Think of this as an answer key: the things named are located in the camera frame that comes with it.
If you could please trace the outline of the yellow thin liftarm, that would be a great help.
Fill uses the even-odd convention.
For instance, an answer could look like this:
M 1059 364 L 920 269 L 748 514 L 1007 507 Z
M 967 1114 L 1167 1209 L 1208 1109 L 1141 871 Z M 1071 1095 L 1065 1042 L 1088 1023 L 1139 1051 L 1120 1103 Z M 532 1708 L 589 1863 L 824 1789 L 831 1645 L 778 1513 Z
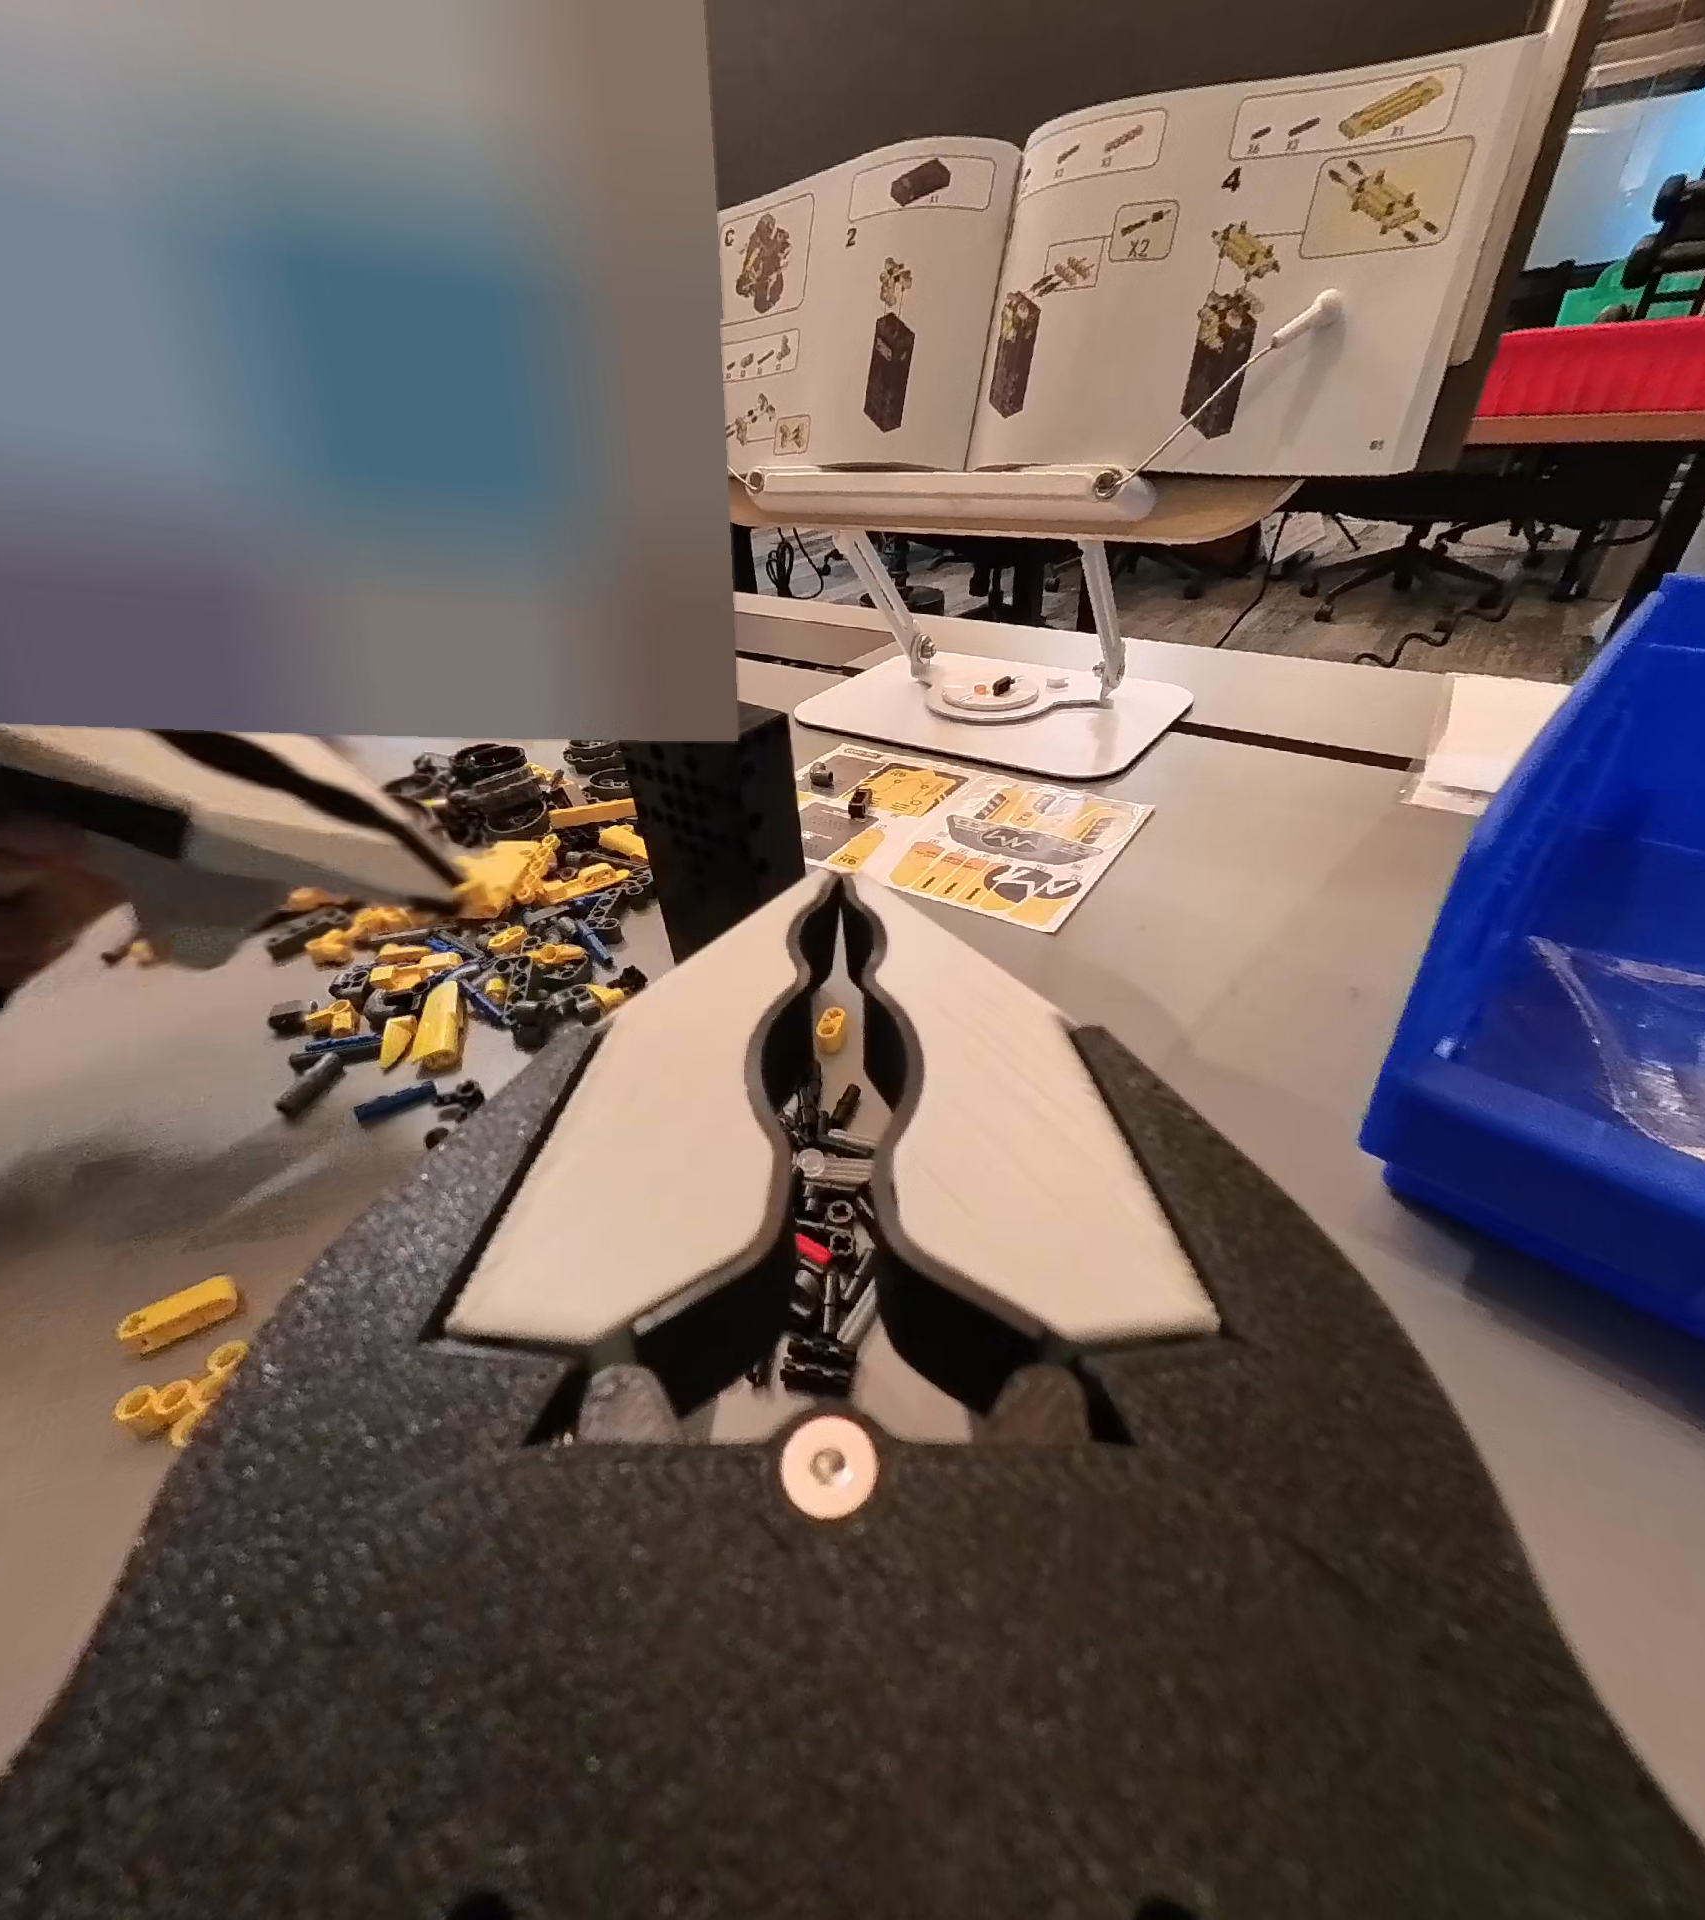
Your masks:
M 201 1280 L 134 1308 L 115 1329 L 120 1348 L 146 1356 L 228 1321 L 243 1305 L 241 1286 L 227 1274 Z

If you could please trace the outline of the pile of black red pins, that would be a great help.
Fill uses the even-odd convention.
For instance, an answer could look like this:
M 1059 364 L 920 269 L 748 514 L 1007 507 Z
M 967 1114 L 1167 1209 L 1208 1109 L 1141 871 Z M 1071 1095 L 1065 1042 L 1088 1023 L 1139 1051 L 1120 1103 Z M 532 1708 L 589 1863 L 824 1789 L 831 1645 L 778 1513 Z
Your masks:
M 859 1127 L 863 1088 L 814 1059 L 781 1108 L 795 1198 L 778 1383 L 801 1397 L 853 1397 L 878 1317 L 881 1237 L 870 1176 L 876 1141 Z

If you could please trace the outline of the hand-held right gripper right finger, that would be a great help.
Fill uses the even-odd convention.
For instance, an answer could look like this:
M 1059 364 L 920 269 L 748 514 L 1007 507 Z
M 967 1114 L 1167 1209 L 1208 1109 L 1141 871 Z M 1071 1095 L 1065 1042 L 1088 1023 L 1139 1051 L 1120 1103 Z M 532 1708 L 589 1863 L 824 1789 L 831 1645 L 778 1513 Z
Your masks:
M 1034 1364 L 1223 1331 L 1221 1308 L 1077 1029 L 897 893 L 841 880 L 864 1069 L 890 1108 L 870 1187 L 900 1359 L 986 1413 Z

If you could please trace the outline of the pile of yellow black bricks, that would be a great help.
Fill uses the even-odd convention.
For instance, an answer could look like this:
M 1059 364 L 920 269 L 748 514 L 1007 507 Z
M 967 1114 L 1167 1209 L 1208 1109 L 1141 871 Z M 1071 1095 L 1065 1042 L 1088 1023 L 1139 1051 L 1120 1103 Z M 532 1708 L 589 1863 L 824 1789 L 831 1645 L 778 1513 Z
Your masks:
M 288 1044 L 277 1119 L 337 1108 L 370 1131 L 421 1117 L 437 1145 L 503 1068 L 598 1027 L 647 985 L 625 947 L 629 920 L 654 901 L 629 804 L 563 811 L 457 866 L 439 915 L 307 885 L 266 917 L 270 959 L 320 973 L 316 993 L 266 1017 Z

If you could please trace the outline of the clear plastic bag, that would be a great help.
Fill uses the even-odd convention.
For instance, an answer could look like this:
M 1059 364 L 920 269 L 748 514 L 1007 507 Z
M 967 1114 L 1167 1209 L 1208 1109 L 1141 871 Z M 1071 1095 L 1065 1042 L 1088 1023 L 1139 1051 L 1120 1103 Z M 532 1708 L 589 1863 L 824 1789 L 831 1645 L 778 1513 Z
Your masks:
M 1705 1162 L 1705 962 L 1533 934 L 1455 1058 Z

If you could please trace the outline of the blue plastic storage bin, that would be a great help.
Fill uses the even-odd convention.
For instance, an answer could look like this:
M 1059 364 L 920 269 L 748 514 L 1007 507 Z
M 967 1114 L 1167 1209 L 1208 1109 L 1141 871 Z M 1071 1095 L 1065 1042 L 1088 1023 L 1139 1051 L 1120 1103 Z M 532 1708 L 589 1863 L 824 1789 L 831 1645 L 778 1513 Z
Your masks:
M 1402 1198 L 1705 1341 L 1705 1162 L 1455 1058 L 1533 935 L 1705 962 L 1705 577 L 1633 613 L 1492 799 L 1362 1130 Z

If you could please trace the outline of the black perforated block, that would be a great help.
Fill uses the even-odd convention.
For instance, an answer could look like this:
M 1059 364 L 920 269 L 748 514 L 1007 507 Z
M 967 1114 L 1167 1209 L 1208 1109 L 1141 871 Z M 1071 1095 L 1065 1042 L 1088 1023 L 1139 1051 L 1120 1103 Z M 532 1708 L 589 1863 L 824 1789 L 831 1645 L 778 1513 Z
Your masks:
M 629 741 L 625 775 L 677 964 L 807 874 L 782 711 L 743 701 L 734 737 Z

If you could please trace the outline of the group of dark sprocket wheels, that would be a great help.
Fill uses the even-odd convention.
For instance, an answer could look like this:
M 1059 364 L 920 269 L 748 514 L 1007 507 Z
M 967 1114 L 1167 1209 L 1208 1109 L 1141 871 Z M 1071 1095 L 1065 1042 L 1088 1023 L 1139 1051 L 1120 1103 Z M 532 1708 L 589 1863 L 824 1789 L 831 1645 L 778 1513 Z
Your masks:
M 423 752 L 382 792 L 466 852 L 596 832 L 636 815 L 625 748 L 594 735 L 567 740 L 557 766 L 503 740 L 471 741 L 453 753 Z

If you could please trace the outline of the printed white paper sheet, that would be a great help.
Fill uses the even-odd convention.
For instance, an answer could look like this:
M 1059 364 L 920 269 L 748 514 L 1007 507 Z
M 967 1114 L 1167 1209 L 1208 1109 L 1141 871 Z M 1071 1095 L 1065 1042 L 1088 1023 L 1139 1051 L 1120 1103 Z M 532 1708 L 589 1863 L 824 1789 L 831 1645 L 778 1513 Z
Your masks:
M 1409 806 L 1481 818 L 1540 732 L 1569 698 L 1565 683 L 1447 674 L 1425 755 L 1402 792 Z

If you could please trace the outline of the yellow sticker sheet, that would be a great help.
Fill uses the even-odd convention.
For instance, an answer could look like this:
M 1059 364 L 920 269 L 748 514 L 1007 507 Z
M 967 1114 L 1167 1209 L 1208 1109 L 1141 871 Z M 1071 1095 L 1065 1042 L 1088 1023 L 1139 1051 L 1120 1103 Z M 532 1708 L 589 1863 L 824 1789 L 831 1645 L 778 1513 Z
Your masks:
M 1052 934 L 1152 820 L 1077 786 L 838 746 L 795 775 L 807 861 Z

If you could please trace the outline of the open instruction booklet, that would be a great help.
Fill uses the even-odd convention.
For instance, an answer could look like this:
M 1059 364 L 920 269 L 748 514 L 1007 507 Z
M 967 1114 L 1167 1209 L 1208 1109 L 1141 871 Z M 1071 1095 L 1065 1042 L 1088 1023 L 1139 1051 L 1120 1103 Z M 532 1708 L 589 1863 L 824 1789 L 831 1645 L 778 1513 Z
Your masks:
M 750 467 L 1416 466 L 1543 31 L 920 133 L 718 211 Z

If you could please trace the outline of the red tray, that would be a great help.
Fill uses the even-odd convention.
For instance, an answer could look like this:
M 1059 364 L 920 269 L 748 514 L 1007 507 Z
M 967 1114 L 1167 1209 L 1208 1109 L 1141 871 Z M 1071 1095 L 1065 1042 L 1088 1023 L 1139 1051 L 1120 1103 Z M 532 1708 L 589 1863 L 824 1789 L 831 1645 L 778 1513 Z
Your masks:
M 1478 422 L 1705 416 L 1705 315 L 1507 331 Z

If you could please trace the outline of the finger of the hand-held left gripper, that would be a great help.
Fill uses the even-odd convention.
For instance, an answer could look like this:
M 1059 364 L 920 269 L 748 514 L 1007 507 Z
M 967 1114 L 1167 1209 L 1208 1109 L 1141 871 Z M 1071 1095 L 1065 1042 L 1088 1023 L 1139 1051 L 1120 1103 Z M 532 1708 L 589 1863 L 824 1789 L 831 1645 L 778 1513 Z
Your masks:
M 182 806 L 179 847 L 136 857 L 136 925 L 174 964 L 228 959 L 299 885 L 445 908 L 451 859 L 384 806 Z
M 454 889 L 451 857 L 375 782 L 313 735 L 215 732 L 211 766 L 244 786 L 251 842 L 363 889 Z

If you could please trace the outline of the white book stand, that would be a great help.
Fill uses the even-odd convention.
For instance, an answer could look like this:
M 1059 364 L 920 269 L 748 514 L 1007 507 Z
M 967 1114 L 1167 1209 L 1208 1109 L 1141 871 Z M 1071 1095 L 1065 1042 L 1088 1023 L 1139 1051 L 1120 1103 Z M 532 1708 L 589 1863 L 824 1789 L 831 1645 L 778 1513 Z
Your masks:
M 991 470 L 750 467 L 728 479 L 734 524 L 818 526 L 875 600 L 893 650 L 881 663 L 804 699 L 817 732 L 963 758 L 1059 783 L 1092 783 L 1134 766 L 1190 710 L 1179 683 L 1132 679 L 1108 552 L 1188 545 L 1271 516 L 1299 481 L 1260 475 L 1152 475 L 1112 463 Z M 1071 541 L 1098 655 L 1088 667 L 945 650 L 878 562 L 873 531 Z M 972 681 L 1025 676 L 1036 699 L 983 707 Z

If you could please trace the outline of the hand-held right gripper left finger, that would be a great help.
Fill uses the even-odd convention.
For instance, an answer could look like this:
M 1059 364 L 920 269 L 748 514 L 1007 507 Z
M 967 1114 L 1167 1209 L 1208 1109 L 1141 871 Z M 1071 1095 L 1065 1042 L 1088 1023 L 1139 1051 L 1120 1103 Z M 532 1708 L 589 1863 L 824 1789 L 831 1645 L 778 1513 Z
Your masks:
M 617 1011 L 474 1252 L 445 1334 L 632 1362 L 675 1408 L 768 1356 L 792 1269 L 809 1011 L 842 883 L 813 871 Z

